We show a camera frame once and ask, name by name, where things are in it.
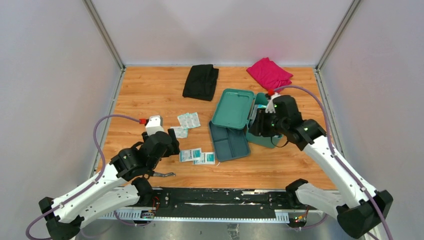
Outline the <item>teal medicine box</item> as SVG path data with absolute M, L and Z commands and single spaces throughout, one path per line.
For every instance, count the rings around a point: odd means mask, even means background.
M 268 99 L 264 93 L 227 88 L 222 92 L 211 121 L 219 127 L 244 130 L 249 143 L 272 149 L 278 146 L 282 135 L 270 138 L 249 133 L 256 117 L 257 105 L 267 104 Z

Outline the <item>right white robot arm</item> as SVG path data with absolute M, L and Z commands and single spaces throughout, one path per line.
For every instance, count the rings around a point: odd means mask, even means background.
M 286 186 L 286 204 L 292 209 L 311 206 L 337 220 L 350 237 L 358 239 L 382 224 L 394 201 L 387 190 L 377 190 L 340 155 L 329 134 L 313 119 L 303 119 L 290 95 L 266 94 L 248 131 L 254 136 L 286 137 L 305 152 L 335 184 L 339 194 L 315 187 L 305 179 Z

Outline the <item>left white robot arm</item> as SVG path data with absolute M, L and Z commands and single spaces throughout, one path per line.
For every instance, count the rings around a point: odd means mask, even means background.
M 70 192 L 39 201 L 46 228 L 52 240 L 70 240 L 92 221 L 122 207 L 153 201 L 150 177 L 170 177 L 158 173 L 158 163 L 180 153 L 179 141 L 171 128 L 164 130 L 163 118 L 141 118 L 145 126 L 142 141 L 120 150 L 109 163 L 103 159 L 101 170 Z

